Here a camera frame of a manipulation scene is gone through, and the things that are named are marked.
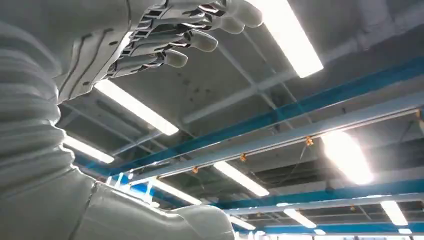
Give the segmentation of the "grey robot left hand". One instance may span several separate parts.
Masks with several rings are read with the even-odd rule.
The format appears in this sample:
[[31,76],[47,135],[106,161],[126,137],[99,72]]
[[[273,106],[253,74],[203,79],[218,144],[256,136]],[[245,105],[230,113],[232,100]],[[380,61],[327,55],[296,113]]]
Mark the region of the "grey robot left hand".
[[3,0],[0,3],[0,237],[3,240],[233,240],[211,205],[150,206],[84,174],[56,126],[59,105],[106,78],[182,67],[208,31],[263,23],[246,0]]

